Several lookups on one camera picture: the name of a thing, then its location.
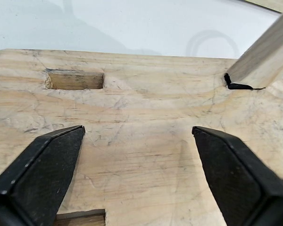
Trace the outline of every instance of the plywood board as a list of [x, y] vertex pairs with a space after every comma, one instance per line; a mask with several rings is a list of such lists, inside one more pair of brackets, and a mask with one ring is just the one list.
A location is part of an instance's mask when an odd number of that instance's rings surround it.
[[272, 9], [280, 13], [283, 12], [283, 0], [246, 0], [246, 1]]
[[[0, 173], [35, 137], [82, 124], [76, 172], [58, 214], [105, 209], [108, 226], [224, 226], [192, 126], [240, 137], [283, 178], [283, 80], [229, 90], [223, 75], [234, 62], [2, 50]], [[54, 89], [95, 87], [101, 75], [102, 89]]]

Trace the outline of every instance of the wood grain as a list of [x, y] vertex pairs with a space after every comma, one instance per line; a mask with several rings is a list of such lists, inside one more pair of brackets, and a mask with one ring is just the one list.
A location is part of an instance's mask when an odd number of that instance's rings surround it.
[[283, 76], [283, 14], [227, 73], [232, 83], [253, 88], [267, 87]]
[[280, 13], [283, 12], [283, 0], [246, 0], [246, 1], [272, 9]]
[[[241, 138], [283, 178], [283, 80], [229, 90], [233, 59], [0, 51], [0, 173], [37, 136], [86, 128], [58, 216], [106, 210], [108, 226], [225, 226], [191, 128]], [[46, 88], [48, 69], [104, 72], [102, 89]]]

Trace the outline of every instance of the wooden stick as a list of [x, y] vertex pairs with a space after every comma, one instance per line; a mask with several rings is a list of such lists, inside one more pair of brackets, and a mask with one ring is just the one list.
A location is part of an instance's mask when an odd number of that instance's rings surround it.
[[227, 73], [232, 83], [253, 88], [266, 87], [283, 76], [283, 14]]

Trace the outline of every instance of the wooden board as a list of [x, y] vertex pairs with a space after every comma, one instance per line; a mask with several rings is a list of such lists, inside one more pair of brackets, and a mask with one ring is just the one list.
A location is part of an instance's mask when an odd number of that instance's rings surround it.
[[[228, 90], [223, 75], [234, 62], [2, 50], [0, 173], [36, 136], [82, 124], [83, 146], [58, 214], [105, 209], [108, 226], [224, 226], [193, 125], [240, 137], [283, 178], [283, 80]], [[96, 87], [101, 75], [103, 89], [50, 89]]]
[[283, 12], [283, 0], [246, 0], [246, 1], [272, 9], [280, 13]]

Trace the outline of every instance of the square hole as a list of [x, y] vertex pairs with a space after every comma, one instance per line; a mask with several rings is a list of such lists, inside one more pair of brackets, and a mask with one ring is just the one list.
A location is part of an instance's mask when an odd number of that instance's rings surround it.
[[94, 72], [47, 69], [48, 89], [82, 90], [102, 89], [104, 86], [104, 72], [95, 69]]

